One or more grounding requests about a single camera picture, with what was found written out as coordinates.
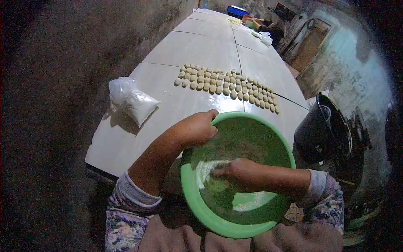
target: tabletop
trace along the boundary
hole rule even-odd
[[[170,126],[213,108],[220,113],[259,115],[279,130],[292,149],[294,132],[308,113],[301,90],[273,47],[227,17],[212,10],[194,10],[146,56],[129,77],[160,104],[141,128],[123,113],[106,111],[85,157],[87,164],[119,177]],[[236,69],[265,83],[278,94],[280,114],[223,94],[175,87],[180,67],[191,62],[226,72]]]

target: hand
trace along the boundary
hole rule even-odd
[[[184,148],[201,146],[217,135],[218,129],[211,126],[211,121],[218,114],[215,109],[196,113],[172,126],[171,130]]]

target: bowl rim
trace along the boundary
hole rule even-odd
[[[291,169],[296,169],[294,156],[284,137],[272,124],[270,124],[260,116],[240,111],[225,112],[218,114],[215,117],[215,119],[211,121],[211,125],[214,126],[221,121],[237,117],[253,119],[272,129],[274,133],[277,135],[277,137],[280,138],[281,142],[286,148],[291,163]],[[185,150],[182,154],[182,160],[185,160],[186,156],[190,156],[191,152],[192,149]],[[232,223],[219,217],[212,210],[210,210],[210,208],[205,204],[204,200],[202,199],[202,196],[200,195],[200,191],[198,189],[197,190],[195,189],[194,187],[194,183],[196,182],[195,180],[196,178],[193,175],[191,164],[186,162],[183,165],[181,165],[181,183],[185,200],[189,208],[193,212],[193,214],[196,216],[196,218],[199,219],[201,223],[203,223],[207,228],[209,228],[214,233],[225,237],[243,239],[243,238],[250,238],[263,232],[266,232],[277,224],[276,221],[268,221],[260,224],[241,225]]]

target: person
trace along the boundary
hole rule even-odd
[[[183,150],[202,146],[217,134],[210,124],[217,114],[199,112],[173,125],[119,178],[108,199],[106,251],[341,251],[343,193],[323,171],[266,166],[244,158],[213,170],[212,176],[231,180],[243,192],[276,192],[304,207],[305,222],[279,223],[249,239],[221,237],[206,228],[196,234],[186,222],[194,216],[184,205],[160,208],[161,184],[171,164]],[[176,226],[167,227],[160,217],[169,210]]]

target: dough ball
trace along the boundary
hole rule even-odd
[[[191,75],[189,80],[190,80],[190,82],[197,81],[197,76]]]
[[[216,85],[210,85],[210,90],[209,90],[209,93],[210,93],[210,94],[215,94],[215,93],[216,93],[216,90],[217,90]]]
[[[235,100],[237,98],[237,93],[234,90],[232,90],[229,96],[231,97],[231,99]]]
[[[208,91],[208,90],[210,90],[210,83],[204,83],[204,87],[203,87],[203,90],[204,91]]]
[[[198,82],[198,83],[203,83],[203,82],[204,82],[204,77],[203,77],[203,76],[199,76],[199,78],[197,78],[197,82]]]
[[[222,92],[222,87],[217,87],[216,88],[216,94],[221,94]]]
[[[196,87],[197,87],[197,82],[193,81],[193,82],[190,83],[190,89],[191,90],[195,90]]]
[[[182,81],[182,87],[187,87],[187,85],[189,85],[189,84],[190,84],[190,81],[188,79],[184,79]]]
[[[174,82],[174,86],[177,87],[177,86],[179,86],[181,83],[182,83],[182,79],[177,78],[177,79],[175,80],[175,82]]]
[[[230,93],[230,91],[229,91],[228,88],[225,87],[225,88],[222,89],[222,93],[223,93],[225,96],[228,96],[229,93]]]
[[[243,93],[241,93],[241,92],[238,93],[238,100],[240,100],[240,101],[243,100]]]

